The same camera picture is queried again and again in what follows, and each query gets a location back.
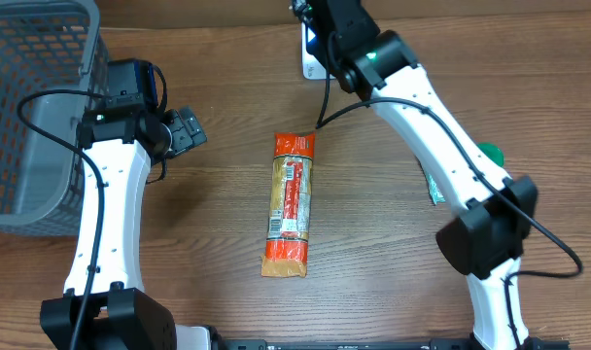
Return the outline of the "teal wet wipes pack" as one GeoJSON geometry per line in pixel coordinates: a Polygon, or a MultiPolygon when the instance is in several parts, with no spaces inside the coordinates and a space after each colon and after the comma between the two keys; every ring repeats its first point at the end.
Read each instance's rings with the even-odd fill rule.
{"type": "Polygon", "coordinates": [[[425,171],[424,174],[425,174],[426,181],[428,183],[428,191],[429,191],[429,195],[430,195],[430,198],[431,198],[433,204],[438,205],[439,203],[444,203],[445,198],[444,198],[443,194],[441,193],[433,176],[427,171],[425,171]]]}

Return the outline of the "green lid jar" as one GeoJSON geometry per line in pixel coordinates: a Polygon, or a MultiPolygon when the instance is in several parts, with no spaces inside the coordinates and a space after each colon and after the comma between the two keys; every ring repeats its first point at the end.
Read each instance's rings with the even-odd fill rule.
{"type": "Polygon", "coordinates": [[[504,152],[492,143],[479,143],[479,150],[497,166],[504,167],[504,152]]]}

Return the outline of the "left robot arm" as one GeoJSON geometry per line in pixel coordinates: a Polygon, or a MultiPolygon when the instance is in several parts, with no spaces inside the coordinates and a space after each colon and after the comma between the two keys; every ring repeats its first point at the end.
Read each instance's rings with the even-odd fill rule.
{"type": "Polygon", "coordinates": [[[146,60],[108,64],[108,87],[77,127],[84,164],[80,234],[60,298],[40,324],[58,349],[218,349],[208,326],[181,326],[144,291],[141,211],[151,168],[205,143],[193,111],[167,106],[160,69],[146,60]]]}

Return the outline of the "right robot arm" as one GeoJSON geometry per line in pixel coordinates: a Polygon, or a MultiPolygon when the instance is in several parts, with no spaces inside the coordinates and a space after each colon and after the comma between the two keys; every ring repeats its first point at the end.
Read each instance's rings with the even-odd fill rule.
{"type": "Polygon", "coordinates": [[[514,181],[470,139],[398,33],[382,31],[359,1],[293,0],[313,39],[310,54],[406,142],[432,175],[453,220],[436,235],[443,256],[469,284],[472,338],[483,349],[529,342],[515,284],[537,189],[514,181]]]}

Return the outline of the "red orange snack bag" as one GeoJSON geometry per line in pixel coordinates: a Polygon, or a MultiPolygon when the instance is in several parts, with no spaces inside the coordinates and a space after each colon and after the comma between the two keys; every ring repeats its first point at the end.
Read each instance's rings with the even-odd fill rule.
{"type": "Polygon", "coordinates": [[[277,133],[263,277],[307,274],[315,135],[277,133]]]}

